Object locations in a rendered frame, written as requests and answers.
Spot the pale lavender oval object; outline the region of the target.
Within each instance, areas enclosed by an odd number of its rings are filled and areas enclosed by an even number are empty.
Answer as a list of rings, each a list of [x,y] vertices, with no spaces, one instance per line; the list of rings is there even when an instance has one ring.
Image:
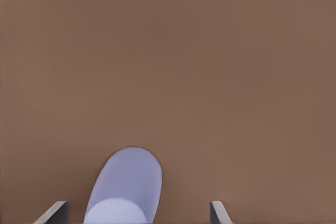
[[[150,224],[162,191],[158,159],[139,147],[115,152],[92,189],[84,224]]]

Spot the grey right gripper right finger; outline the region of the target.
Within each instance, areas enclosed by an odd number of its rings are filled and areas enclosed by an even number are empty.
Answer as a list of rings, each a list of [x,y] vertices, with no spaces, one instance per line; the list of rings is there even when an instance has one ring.
[[[219,200],[210,202],[210,224],[232,224],[229,214]]]

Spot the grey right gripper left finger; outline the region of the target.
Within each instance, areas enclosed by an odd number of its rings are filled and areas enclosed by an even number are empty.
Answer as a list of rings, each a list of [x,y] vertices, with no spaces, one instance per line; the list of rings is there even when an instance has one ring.
[[[69,202],[55,202],[33,224],[69,224]]]

